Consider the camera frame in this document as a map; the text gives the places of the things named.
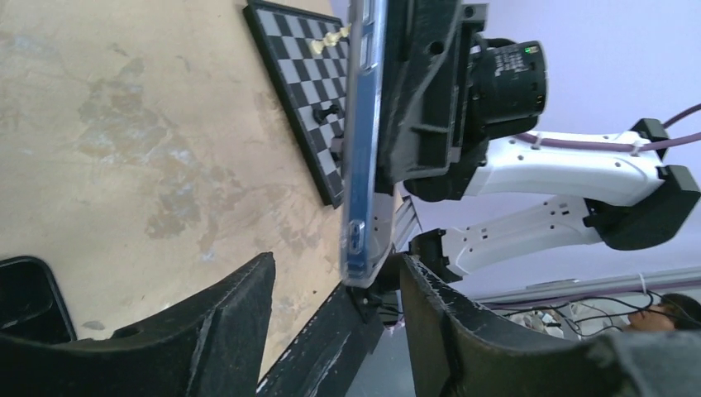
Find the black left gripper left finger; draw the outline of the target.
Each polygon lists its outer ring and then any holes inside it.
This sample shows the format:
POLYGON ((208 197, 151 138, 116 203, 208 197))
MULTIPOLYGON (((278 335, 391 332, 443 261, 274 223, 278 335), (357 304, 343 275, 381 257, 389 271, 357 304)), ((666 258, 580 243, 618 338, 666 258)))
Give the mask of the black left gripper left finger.
POLYGON ((252 396, 272 307, 274 256, 103 340, 1 339, 4 396, 252 396))

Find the black phone on table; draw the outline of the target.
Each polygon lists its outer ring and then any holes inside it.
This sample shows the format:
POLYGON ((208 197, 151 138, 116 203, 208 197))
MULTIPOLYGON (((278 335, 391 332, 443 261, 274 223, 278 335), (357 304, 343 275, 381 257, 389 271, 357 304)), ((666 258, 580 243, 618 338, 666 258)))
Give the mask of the black phone on table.
POLYGON ((77 340, 58 283, 42 259, 1 261, 1 333, 50 345, 77 340))

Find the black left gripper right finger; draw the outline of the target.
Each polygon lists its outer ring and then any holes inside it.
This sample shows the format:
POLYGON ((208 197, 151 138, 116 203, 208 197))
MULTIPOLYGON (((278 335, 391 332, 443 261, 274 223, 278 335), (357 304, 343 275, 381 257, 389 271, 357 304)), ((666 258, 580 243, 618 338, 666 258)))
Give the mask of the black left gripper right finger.
POLYGON ((403 256, 399 279, 418 396, 697 396, 698 332, 582 342, 518 325, 403 256))

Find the white chess piece tall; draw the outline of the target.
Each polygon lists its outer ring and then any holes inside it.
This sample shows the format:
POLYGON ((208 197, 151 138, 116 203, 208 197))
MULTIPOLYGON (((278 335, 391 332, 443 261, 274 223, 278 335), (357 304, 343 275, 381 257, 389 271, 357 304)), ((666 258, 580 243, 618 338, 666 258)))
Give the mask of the white chess piece tall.
POLYGON ((328 32, 322 39, 312 40, 309 50, 313 55, 320 55, 327 47, 336 46, 338 42, 349 36, 351 25, 343 26, 338 31, 328 32))

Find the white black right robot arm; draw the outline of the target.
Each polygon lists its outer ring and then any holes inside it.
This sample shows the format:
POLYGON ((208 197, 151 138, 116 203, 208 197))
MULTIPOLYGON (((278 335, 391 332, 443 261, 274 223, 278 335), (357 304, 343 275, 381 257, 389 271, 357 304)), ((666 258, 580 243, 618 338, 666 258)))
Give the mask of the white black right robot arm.
POLYGON ((500 193, 543 203, 436 228, 410 251, 444 280, 560 246, 637 251, 673 238, 700 198, 667 165, 675 140, 643 118, 618 134, 539 132, 547 97, 538 41, 484 36, 487 7, 392 1, 384 39, 378 174, 429 203, 500 193))

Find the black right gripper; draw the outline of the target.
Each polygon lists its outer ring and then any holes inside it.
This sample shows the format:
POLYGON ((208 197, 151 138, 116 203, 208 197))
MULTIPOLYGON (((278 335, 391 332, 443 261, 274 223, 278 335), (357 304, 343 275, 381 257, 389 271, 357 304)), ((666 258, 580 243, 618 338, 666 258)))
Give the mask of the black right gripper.
POLYGON ((487 5, 390 1, 379 116, 378 190, 425 202, 460 200, 486 164, 475 69, 487 5))

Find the black chess piece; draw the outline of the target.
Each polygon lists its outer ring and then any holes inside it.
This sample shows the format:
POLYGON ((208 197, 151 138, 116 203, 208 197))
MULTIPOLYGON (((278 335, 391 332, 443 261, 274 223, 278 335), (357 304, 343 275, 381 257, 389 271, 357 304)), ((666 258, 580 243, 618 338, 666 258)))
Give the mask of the black chess piece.
POLYGON ((326 108, 313 108, 312 119, 318 124, 323 124, 330 115, 337 115, 340 111, 341 108, 335 103, 332 103, 326 108))

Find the black white chessboard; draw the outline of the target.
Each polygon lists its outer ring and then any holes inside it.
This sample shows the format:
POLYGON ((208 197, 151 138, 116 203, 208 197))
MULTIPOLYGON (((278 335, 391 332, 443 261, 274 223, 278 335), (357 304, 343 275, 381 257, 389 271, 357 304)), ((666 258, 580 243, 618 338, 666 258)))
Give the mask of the black white chessboard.
POLYGON ((320 55, 311 53, 309 43, 338 31, 342 21, 269 1, 249 1, 243 14, 322 203, 337 208, 343 181, 331 142, 344 130, 348 41, 320 55), (312 109, 332 103, 341 111, 316 123, 312 109))

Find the blue phone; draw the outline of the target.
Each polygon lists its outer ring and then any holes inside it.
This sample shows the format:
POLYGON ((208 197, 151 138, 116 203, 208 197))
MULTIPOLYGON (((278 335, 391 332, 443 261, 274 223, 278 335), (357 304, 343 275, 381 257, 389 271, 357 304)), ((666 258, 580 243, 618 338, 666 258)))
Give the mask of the blue phone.
POLYGON ((366 289, 390 252, 393 234, 393 187, 376 189, 388 4, 353 1, 349 20, 340 271, 344 285, 366 289))

